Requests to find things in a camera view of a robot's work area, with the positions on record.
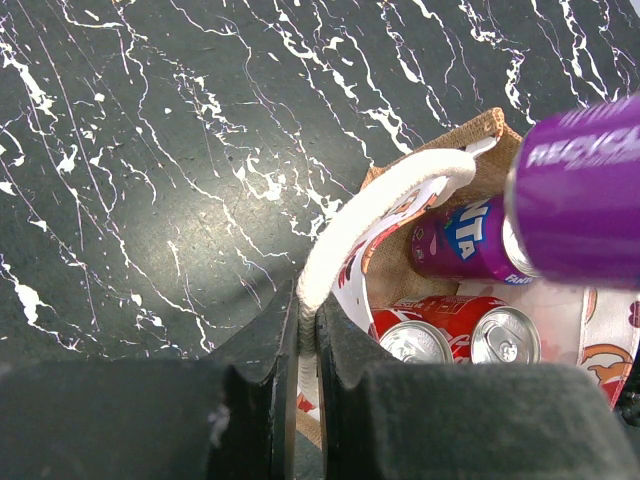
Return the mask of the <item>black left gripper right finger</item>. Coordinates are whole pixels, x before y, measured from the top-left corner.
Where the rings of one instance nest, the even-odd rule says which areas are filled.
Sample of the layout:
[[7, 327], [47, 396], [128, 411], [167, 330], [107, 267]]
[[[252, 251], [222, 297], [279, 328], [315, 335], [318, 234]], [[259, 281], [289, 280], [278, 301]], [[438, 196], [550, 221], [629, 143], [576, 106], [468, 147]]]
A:
[[316, 315], [329, 479], [635, 479], [637, 444], [577, 368], [406, 364], [335, 299]]

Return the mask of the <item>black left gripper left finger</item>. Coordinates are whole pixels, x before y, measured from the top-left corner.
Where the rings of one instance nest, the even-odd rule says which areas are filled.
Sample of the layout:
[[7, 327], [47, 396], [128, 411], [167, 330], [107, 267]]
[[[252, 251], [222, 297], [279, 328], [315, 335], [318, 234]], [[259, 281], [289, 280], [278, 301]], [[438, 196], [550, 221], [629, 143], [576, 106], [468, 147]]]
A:
[[5, 364], [5, 479], [289, 479], [293, 281], [200, 359]]

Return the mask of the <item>patterned canvas tote bag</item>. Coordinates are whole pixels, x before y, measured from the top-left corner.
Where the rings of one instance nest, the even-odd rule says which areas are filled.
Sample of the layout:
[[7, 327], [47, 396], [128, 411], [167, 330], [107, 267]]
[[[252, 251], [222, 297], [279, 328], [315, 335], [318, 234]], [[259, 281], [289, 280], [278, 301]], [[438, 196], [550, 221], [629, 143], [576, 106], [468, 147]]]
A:
[[521, 143], [502, 109], [491, 108], [385, 167], [367, 172], [359, 193], [313, 247], [298, 281], [301, 301], [297, 428], [321, 441], [313, 315], [334, 294], [362, 329], [371, 311], [405, 297], [495, 295], [530, 315], [546, 362], [587, 372], [616, 403], [632, 374], [639, 346], [635, 293], [569, 287], [536, 280], [507, 285], [489, 280], [422, 277], [410, 264], [413, 227], [427, 215], [502, 192]]

